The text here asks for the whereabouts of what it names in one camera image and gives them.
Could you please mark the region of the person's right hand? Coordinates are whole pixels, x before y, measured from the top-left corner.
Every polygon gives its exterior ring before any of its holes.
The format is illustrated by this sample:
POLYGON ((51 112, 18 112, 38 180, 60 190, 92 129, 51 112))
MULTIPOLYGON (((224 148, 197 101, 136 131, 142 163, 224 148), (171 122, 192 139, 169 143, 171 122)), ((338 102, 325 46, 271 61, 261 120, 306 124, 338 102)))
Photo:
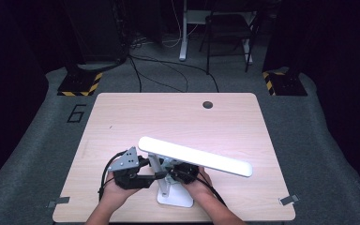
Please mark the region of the person's right hand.
POLYGON ((204 167, 200 167, 197 180, 190 184, 183 184, 183 187, 187 190, 192 198, 197 199, 202 195, 212 196, 213 193, 210 189, 211 185, 212 181, 210 176, 205 172, 204 167))

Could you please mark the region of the black cabinet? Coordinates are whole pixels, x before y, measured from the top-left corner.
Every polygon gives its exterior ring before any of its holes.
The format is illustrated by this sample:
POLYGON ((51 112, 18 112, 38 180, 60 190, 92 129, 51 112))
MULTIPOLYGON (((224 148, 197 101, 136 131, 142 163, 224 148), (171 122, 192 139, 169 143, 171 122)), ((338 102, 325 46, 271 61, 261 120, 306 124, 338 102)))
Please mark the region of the black cabinet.
POLYGON ((119 63, 126 57, 113 0, 64 0, 85 62, 119 63))

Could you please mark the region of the white desk frame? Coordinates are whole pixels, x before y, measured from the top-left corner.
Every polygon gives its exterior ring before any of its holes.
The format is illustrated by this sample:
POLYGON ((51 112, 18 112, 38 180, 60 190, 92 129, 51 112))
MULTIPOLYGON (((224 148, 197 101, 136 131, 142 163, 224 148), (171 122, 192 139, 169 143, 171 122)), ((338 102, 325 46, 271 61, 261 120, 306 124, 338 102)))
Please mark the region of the white desk frame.
MULTIPOLYGON (((187 51, 188 51, 188 36, 192 33, 192 31, 188 31, 188 26, 190 24, 196 24, 198 25, 204 25, 205 24, 205 17, 208 16, 210 13, 207 9, 188 9, 188 0, 183 0, 183 9, 182 9, 182 15, 183 19, 181 22, 179 22, 180 27, 180 38, 181 40, 181 46, 180 46, 180 52, 179 52, 179 61, 184 62, 187 59, 187 51)), ((238 13, 246 19, 247 24, 251 24, 254 17, 257 15, 257 12, 240 12, 238 13)), ((243 40, 243 49, 244 53, 246 53, 249 50, 249 40, 243 40)), ((247 56, 245 56, 247 65, 251 65, 253 63, 252 57, 248 59, 247 56)))

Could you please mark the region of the grey tape piece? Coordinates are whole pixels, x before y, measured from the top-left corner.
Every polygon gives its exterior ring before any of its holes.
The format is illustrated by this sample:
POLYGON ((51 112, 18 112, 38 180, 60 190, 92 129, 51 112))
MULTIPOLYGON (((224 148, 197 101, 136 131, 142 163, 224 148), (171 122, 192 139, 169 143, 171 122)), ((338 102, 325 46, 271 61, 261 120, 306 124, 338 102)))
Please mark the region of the grey tape piece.
POLYGON ((69 197, 59 197, 54 200, 48 201, 46 207, 54 208, 57 204, 68 203, 68 202, 69 202, 69 197))
POLYGON ((299 196, 294 194, 294 195, 290 195, 290 196, 279 199, 279 203, 281 205, 294 204, 294 203, 297 203, 299 200, 300 200, 299 196))

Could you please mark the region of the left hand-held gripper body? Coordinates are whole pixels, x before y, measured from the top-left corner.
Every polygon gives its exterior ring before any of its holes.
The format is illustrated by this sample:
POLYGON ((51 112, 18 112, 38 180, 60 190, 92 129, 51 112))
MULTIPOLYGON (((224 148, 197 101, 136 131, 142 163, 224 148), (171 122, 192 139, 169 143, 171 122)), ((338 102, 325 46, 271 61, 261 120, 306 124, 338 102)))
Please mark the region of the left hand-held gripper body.
POLYGON ((114 181, 117 186, 123 189, 149 188, 145 186, 146 175, 138 175, 140 171, 138 154, 135 146, 125 151, 119 159, 112 162, 108 168, 113 172, 114 181))

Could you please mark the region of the black chair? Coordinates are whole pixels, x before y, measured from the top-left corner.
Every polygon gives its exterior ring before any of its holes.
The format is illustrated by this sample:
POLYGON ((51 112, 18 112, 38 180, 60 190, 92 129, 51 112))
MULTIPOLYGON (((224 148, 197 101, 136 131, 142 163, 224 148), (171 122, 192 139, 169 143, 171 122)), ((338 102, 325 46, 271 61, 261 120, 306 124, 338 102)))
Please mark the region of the black chair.
POLYGON ((235 51, 239 46, 243 47, 242 54, 246 58, 246 68, 248 71, 249 62, 252 58, 251 53, 254 42, 260 26, 260 18, 258 15, 247 20, 240 13, 211 13, 205 17, 205 31, 199 51, 206 47, 206 73, 210 73, 210 61, 212 57, 224 56, 229 52, 213 52, 214 43, 233 43, 235 51))

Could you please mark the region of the white desk lamp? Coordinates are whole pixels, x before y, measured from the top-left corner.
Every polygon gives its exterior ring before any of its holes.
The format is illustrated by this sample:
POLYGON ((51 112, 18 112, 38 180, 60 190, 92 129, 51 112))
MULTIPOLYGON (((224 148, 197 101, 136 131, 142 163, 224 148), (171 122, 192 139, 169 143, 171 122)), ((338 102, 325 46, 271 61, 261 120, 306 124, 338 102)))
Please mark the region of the white desk lamp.
MULTIPOLYGON (((165 172, 161 167, 164 158, 175 159, 178 164, 187 163, 244 177, 250 177, 253 173, 252 166, 248 162, 215 155, 170 142, 164 142, 150 137, 141 137, 138 148, 148 154, 152 169, 155 173, 165 172)), ((193 205, 193 199, 180 182, 170 184, 166 177, 157 180, 157 182, 158 203, 180 207, 191 207, 193 205)))

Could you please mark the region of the person's left hand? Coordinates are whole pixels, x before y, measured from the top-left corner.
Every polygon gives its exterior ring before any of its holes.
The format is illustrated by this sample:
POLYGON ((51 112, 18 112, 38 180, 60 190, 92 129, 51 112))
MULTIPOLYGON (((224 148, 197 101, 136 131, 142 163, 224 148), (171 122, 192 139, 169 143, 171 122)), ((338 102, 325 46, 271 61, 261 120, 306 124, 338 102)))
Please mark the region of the person's left hand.
POLYGON ((109 172, 106 181, 103 183, 101 201, 110 203, 124 203, 131 195, 138 192, 138 189, 123 189, 115 184, 114 175, 109 172))

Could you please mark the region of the black stand base striped edge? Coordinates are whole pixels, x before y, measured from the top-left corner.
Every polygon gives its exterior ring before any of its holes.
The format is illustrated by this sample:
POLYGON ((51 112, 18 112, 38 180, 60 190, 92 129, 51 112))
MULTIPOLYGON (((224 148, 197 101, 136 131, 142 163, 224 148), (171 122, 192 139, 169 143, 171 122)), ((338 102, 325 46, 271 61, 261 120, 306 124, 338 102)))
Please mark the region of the black stand base striped edge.
POLYGON ((265 71, 262 75, 271 96, 306 96, 308 94, 298 77, 269 71, 265 71))
POLYGON ((98 88, 101 73, 84 73, 77 76, 66 76, 57 89, 58 96, 87 97, 92 96, 98 88))

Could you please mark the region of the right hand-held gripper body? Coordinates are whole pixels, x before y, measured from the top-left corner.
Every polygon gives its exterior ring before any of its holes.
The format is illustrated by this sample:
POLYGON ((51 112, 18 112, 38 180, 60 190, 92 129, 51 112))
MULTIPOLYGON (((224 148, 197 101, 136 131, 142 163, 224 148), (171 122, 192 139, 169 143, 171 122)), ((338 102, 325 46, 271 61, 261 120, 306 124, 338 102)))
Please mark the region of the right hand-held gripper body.
POLYGON ((198 176, 199 167, 192 164, 181 163, 169 170, 171 178, 182 184, 194 182, 198 176))

